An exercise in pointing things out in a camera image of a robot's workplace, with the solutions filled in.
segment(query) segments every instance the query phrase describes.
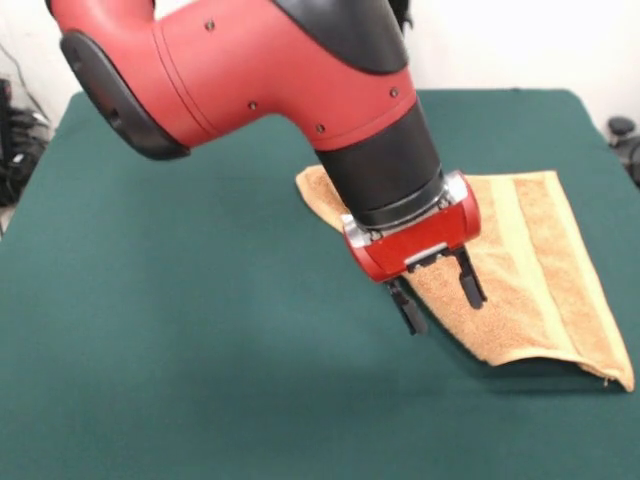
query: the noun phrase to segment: green tablecloth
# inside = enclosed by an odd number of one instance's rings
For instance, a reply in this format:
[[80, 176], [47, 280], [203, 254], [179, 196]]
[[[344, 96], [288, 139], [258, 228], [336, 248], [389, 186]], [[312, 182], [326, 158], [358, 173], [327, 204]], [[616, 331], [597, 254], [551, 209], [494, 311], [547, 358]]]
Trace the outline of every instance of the green tablecloth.
[[[637, 369], [640, 193], [580, 101], [421, 97], [447, 170], [559, 172]], [[0, 478], [640, 476], [637, 394], [409, 337], [314, 163], [277, 117], [153, 163], [73, 98], [0, 243]]]

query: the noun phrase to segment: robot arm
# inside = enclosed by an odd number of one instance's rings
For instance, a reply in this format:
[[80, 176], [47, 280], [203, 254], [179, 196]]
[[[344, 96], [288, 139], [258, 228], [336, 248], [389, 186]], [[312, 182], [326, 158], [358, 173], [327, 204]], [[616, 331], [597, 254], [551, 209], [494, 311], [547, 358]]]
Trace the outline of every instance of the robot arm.
[[442, 172], [387, 0], [198, 0], [158, 21], [153, 0], [47, 5], [82, 88], [138, 153], [185, 157], [283, 115], [349, 209], [354, 258], [399, 306], [398, 277], [442, 255], [458, 258], [469, 302], [486, 300], [464, 248], [476, 200]]

